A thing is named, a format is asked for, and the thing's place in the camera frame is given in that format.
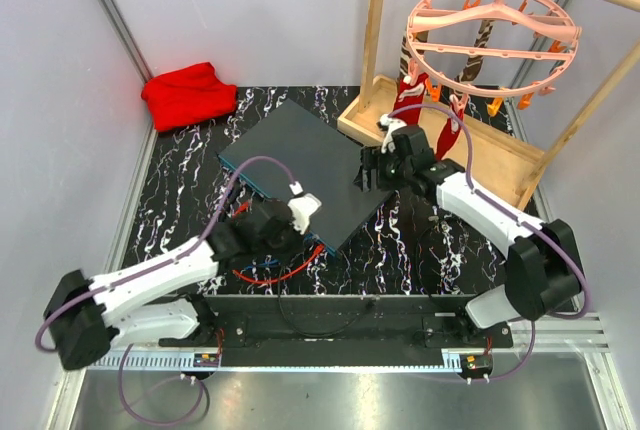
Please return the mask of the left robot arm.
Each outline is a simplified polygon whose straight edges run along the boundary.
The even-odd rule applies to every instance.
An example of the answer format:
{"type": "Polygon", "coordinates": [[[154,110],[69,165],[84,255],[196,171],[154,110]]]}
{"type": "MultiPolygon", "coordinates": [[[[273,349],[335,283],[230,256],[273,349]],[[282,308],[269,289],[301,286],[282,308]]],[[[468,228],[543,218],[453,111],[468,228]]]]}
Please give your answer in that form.
{"type": "Polygon", "coordinates": [[[290,259],[317,209],[301,197],[268,199],[226,221],[212,219],[202,235],[143,263],[94,277],[68,272],[45,307],[36,346],[45,351],[49,335],[50,352],[63,369],[75,371],[130,344],[206,345],[216,332],[209,307],[195,297],[165,304],[159,298],[209,280],[225,265],[238,268],[267,255],[290,259]]]}

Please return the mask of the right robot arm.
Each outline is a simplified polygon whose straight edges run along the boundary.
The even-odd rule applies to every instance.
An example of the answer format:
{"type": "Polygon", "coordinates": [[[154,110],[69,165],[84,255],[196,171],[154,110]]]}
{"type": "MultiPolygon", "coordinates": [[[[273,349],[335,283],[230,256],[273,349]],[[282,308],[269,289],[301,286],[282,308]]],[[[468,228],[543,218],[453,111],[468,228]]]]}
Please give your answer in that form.
{"type": "Polygon", "coordinates": [[[482,187],[457,162],[437,159],[417,125],[400,123],[382,145],[362,148],[354,182],[364,192],[409,188],[469,224],[505,257],[504,284],[469,300],[454,321],[463,345],[480,344],[498,323],[535,322],[587,293],[566,222],[528,215],[482,187]]]}

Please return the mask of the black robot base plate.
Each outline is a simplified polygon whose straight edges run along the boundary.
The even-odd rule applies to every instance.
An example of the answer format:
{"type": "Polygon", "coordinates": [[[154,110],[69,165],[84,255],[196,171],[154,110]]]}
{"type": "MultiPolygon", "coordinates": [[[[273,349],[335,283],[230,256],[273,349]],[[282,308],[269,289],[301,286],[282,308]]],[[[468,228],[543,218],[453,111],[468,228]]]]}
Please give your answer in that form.
{"type": "Polygon", "coordinates": [[[220,344],[233,371],[455,372],[458,353],[512,350],[518,319],[471,330],[468,296],[219,296],[207,343],[162,347],[198,353],[220,344]]]}

